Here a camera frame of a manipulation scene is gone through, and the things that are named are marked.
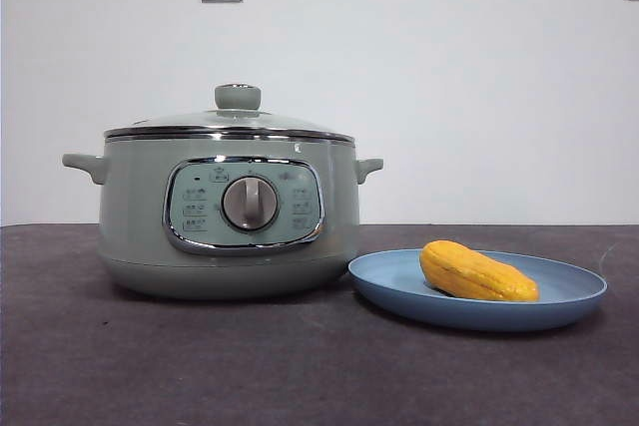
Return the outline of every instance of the glass lid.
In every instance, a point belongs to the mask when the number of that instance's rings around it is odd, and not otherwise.
[[[311,122],[283,117],[258,110],[262,92],[246,84],[227,84],[216,87],[217,110],[195,114],[160,117],[136,122],[130,127],[108,130],[107,139],[162,139],[219,134],[258,138],[282,136],[339,140],[354,143],[354,138]]]

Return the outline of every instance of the table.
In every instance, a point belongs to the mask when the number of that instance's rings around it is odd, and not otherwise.
[[[363,225],[360,252],[450,238],[602,273],[601,307],[535,333],[429,326],[350,278],[253,301],[114,285],[94,224],[2,228],[2,419],[55,425],[634,425],[639,226]]]

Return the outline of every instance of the lid handle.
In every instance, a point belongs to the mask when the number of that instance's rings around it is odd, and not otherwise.
[[[216,87],[216,104],[220,109],[257,110],[262,91],[248,84],[226,84]]]

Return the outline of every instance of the blue plate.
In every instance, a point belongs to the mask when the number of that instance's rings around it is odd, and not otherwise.
[[[535,331],[570,324],[592,312],[606,281],[572,264],[523,254],[482,251],[537,282],[538,301],[488,301],[446,296],[425,279],[421,249],[380,251],[348,265],[355,288],[378,306],[407,318],[482,331]]]

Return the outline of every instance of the plate rim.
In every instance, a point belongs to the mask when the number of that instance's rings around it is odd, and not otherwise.
[[[512,255],[512,256],[521,256],[521,257],[525,257],[525,258],[533,258],[533,259],[540,259],[543,261],[550,261],[553,263],[559,263],[563,266],[569,266],[570,268],[574,268],[577,270],[580,270],[581,272],[585,272],[589,275],[594,276],[595,278],[597,278],[599,281],[601,281],[602,283],[602,287],[601,289],[599,289],[598,291],[596,291],[595,293],[589,294],[587,296],[579,296],[576,298],[571,298],[571,299],[565,299],[565,300],[560,300],[560,301],[501,301],[501,300],[490,300],[490,299],[472,299],[472,298],[458,298],[456,296],[435,296],[433,294],[430,293],[419,293],[419,292],[415,292],[415,291],[406,291],[403,289],[398,289],[392,286],[387,286],[384,284],[379,284],[376,283],[374,281],[370,281],[368,279],[365,279],[363,277],[361,277],[360,275],[354,273],[352,271],[352,267],[354,266],[354,264],[356,262],[358,262],[359,260],[361,260],[362,258],[366,258],[367,256],[375,256],[378,254],[388,254],[388,253],[394,253],[394,252],[406,252],[406,251],[414,251],[414,252],[421,252],[423,250],[423,248],[398,248],[398,249],[385,249],[382,251],[372,251],[370,253],[366,253],[363,254],[361,256],[358,256],[357,258],[352,259],[349,263],[348,263],[348,273],[350,273],[355,279],[359,280],[359,281],[363,281],[365,283],[368,283],[369,285],[378,287],[378,288],[384,288],[384,289],[388,289],[391,291],[396,291],[398,293],[401,294],[409,294],[412,296],[417,296],[417,297],[421,297],[421,298],[429,298],[432,300],[436,300],[436,301],[455,301],[455,302],[459,302],[462,304],[486,304],[486,305],[494,305],[494,306],[501,306],[501,305],[508,305],[508,306],[531,306],[531,305],[537,305],[537,306],[548,306],[548,305],[558,305],[558,304],[570,304],[570,303],[579,303],[579,302],[583,302],[583,301],[588,301],[588,300],[592,300],[594,298],[600,297],[601,295],[603,295],[606,290],[608,289],[608,282],[605,280],[605,278],[597,273],[595,273],[594,271],[590,271],[589,269],[583,268],[581,266],[577,266],[575,264],[571,264],[571,263],[566,263],[565,261],[559,261],[556,259],[551,259],[551,258],[544,258],[541,256],[533,256],[530,254],[523,254],[523,253],[512,253],[512,252],[508,252],[508,251],[497,251],[497,250],[487,250],[487,249],[475,249],[474,251],[480,252],[480,253],[503,253],[503,254],[508,254],[508,255]]]

